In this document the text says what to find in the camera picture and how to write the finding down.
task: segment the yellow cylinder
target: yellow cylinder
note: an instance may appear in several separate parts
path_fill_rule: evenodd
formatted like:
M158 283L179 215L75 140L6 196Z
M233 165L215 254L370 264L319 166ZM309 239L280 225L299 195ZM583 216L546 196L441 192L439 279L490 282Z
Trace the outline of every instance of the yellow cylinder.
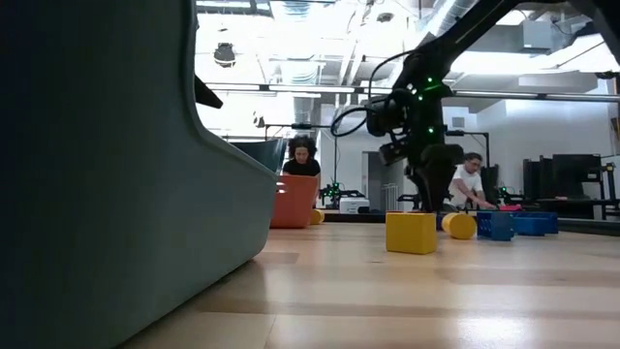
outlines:
M326 215L320 209L313 209L310 217L310 224L317 225L323 223Z
M444 232L457 239L470 239L476 233L476 220L465 213L449 213L442 220Z

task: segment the person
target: person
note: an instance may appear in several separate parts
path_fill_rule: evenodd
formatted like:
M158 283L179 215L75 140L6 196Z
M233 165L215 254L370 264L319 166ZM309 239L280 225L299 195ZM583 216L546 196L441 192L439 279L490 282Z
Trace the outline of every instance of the person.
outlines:
M308 136L295 136L289 140L289 158L284 164L282 175L321 175L321 165L315 160L317 146Z
M464 162L456 167L452 182L449 185L449 193L452 196L450 204L459 209L465 207L468 199L480 208L495 208L484 198L482 178L478 173L481 167L482 156L475 152L465 154Z

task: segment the ceiling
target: ceiling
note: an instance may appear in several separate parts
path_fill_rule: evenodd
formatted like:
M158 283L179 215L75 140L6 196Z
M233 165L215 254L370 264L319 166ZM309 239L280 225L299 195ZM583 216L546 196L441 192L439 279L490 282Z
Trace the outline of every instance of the ceiling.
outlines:
M443 34L474 3L199 0L196 72L207 84L364 86L382 61ZM596 33L575 39L574 33L588 21L565 4L520 6L452 64L445 83L463 90L589 91L596 87L592 73L618 67ZM215 62L220 44L232 44L233 67ZM373 86L390 87L401 66L398 60L386 64L375 74ZM302 109L335 103L333 95L294 100L297 122L309 121L313 114ZM446 100L448 106L468 107L472 112L488 103Z

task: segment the black shirt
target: black shirt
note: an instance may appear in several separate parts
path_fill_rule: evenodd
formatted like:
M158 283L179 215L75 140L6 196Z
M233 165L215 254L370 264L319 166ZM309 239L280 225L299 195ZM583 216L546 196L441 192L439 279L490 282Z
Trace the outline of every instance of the black shirt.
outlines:
M295 159L287 161L282 168L282 172L289 175L318 175L321 173L321 165L315 159L308 159L305 164L299 164Z

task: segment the blue basket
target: blue basket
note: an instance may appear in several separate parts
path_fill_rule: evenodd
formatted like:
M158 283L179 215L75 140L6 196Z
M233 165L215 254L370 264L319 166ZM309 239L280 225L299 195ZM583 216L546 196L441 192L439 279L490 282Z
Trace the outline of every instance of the blue basket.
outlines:
M512 230L527 237L558 234L558 214L555 212L513 212Z
M514 237L512 216L509 212L479 211L476 215L478 238L496 241L510 241Z

